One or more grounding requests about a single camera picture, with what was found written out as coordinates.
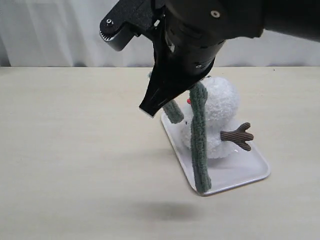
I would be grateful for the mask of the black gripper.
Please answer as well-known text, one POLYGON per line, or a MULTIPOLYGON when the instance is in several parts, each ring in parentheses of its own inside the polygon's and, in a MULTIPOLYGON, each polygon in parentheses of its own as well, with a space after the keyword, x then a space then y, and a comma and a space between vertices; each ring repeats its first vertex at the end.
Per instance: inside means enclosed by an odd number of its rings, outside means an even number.
POLYGON ((224 42, 167 14, 156 27, 152 43, 154 66, 139 108, 154 117, 209 73, 224 42))

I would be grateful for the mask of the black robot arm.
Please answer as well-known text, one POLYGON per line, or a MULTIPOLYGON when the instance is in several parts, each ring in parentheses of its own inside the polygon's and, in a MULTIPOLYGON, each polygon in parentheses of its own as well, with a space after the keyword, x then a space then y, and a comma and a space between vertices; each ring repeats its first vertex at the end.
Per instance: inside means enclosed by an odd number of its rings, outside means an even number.
POLYGON ((319 1, 167 0, 152 32, 154 67, 139 108, 154 116, 211 71, 227 40, 265 30, 319 41, 319 1))

